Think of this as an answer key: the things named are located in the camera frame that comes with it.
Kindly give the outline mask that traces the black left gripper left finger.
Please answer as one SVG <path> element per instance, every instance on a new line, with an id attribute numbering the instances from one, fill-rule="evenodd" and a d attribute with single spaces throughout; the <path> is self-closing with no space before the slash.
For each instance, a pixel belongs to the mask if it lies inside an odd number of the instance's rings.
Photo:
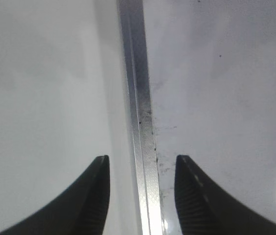
<path id="1" fill-rule="evenodd" d="M 1 234 L 101 235 L 109 201 L 110 161 L 98 156 L 59 196 Z"/>

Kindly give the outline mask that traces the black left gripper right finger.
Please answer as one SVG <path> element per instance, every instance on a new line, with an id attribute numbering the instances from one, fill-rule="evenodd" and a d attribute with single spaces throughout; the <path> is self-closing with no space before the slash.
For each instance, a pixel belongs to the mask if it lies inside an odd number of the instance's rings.
<path id="1" fill-rule="evenodd" d="M 176 157 L 174 200 L 184 235 L 276 235 L 276 223 L 224 191 L 188 155 Z"/>

